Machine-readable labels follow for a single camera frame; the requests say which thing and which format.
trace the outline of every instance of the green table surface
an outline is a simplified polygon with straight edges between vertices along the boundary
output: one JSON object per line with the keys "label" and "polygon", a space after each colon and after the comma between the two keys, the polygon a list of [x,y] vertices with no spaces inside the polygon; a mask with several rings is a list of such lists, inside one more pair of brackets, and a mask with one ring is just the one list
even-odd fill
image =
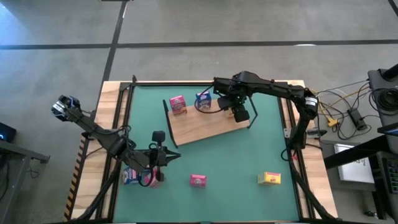
{"label": "green table surface", "polygon": [[[232,222],[299,219],[285,149],[277,98],[254,95],[259,116],[250,129],[182,145],[170,138],[162,100],[183,95],[187,106],[205,86],[137,86],[130,116],[130,138],[137,149],[147,149],[152,132],[166,132],[164,145],[181,153],[162,170],[166,181],[157,189],[119,184],[115,223]],[[246,109],[254,117],[249,100]],[[264,172],[282,174],[282,184],[257,184]],[[205,189],[189,185],[190,174],[207,176]]]}

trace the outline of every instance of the pink box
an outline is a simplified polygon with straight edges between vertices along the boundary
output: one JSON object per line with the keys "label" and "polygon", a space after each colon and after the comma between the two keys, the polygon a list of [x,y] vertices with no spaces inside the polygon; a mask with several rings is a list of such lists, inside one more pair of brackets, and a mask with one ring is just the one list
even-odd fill
{"label": "pink box", "polygon": [[[156,179],[156,177],[155,177],[156,171],[157,171],[157,169],[154,168],[154,178],[152,179],[152,182],[149,184],[149,187],[157,188],[157,187],[159,187],[159,185],[160,185],[160,182],[157,181],[157,179]],[[144,181],[145,181],[144,184],[149,183],[149,181],[150,181],[150,174],[148,174],[148,175],[145,176]]]}
{"label": "pink box", "polygon": [[182,95],[171,98],[170,105],[174,115],[187,112],[187,104],[185,103],[184,97]]}
{"label": "pink box", "polygon": [[189,184],[191,187],[205,188],[207,183],[207,177],[205,175],[191,174]]}

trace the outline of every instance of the concrete floor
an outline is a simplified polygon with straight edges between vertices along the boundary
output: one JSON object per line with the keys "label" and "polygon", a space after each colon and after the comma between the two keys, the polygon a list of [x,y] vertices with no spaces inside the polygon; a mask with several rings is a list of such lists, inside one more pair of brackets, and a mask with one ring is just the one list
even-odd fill
{"label": "concrete floor", "polygon": [[[120,2],[18,0],[0,2],[0,44],[109,44]],[[386,0],[135,0],[124,15],[119,43],[398,39],[398,17]],[[50,114],[59,95],[93,110],[108,49],[0,51],[0,122],[18,130],[16,143],[50,154],[40,177],[26,178],[14,223],[60,222],[82,132]],[[303,79],[322,90],[366,79],[370,69],[397,63],[396,45],[117,49],[110,80],[206,80],[241,70],[262,78]],[[349,93],[359,85],[342,89]],[[335,100],[325,96],[325,101]],[[344,104],[338,105],[346,110]],[[363,115],[375,114],[366,99]],[[353,142],[377,136],[374,129]],[[322,118],[321,127],[326,128]],[[353,131],[347,123],[344,131]],[[324,139],[337,140],[328,133]],[[333,189],[340,218],[374,206],[369,192]]]}

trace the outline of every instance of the orange and black tape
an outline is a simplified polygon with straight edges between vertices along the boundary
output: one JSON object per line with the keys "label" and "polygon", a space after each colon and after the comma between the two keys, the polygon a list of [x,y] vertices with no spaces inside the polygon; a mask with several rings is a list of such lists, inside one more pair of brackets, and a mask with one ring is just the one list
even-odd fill
{"label": "orange and black tape", "polygon": [[73,170],[72,181],[69,188],[68,200],[63,214],[63,221],[67,222],[72,217],[73,206],[75,205],[77,190],[80,183],[81,173],[86,159],[89,140],[83,136],[80,139],[79,151],[76,157],[75,168]]}

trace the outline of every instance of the small box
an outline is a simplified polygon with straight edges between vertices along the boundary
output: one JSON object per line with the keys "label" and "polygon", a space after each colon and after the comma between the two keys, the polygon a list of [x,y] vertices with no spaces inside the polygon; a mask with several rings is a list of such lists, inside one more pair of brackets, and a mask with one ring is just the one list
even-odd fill
{"label": "small box", "polygon": [[205,188],[207,183],[207,177],[205,175],[191,174],[189,184],[191,187]]}
{"label": "small box", "polygon": [[182,95],[170,99],[170,106],[174,115],[187,113],[187,104]]}
{"label": "small box", "polygon": [[[150,174],[150,171],[144,170],[142,171],[141,176],[146,177],[148,174]],[[123,170],[123,184],[124,185],[138,184],[137,172],[130,167],[125,168]]]}
{"label": "small box", "polygon": [[280,184],[280,178],[281,176],[278,173],[264,172],[258,175],[257,182],[264,185],[276,185]]}
{"label": "small box", "polygon": [[123,170],[123,184],[138,184],[137,172],[130,167]]}
{"label": "small box", "polygon": [[211,95],[208,91],[197,93],[197,105],[199,110],[208,110],[211,107]]}
{"label": "small box", "polygon": [[[149,187],[156,188],[156,187],[159,187],[159,185],[160,185],[160,182],[156,179],[156,172],[157,172],[157,169],[154,168],[154,178],[152,179],[152,182],[149,184]],[[151,178],[150,174],[145,176],[144,181],[146,184],[149,183],[150,178]]]}

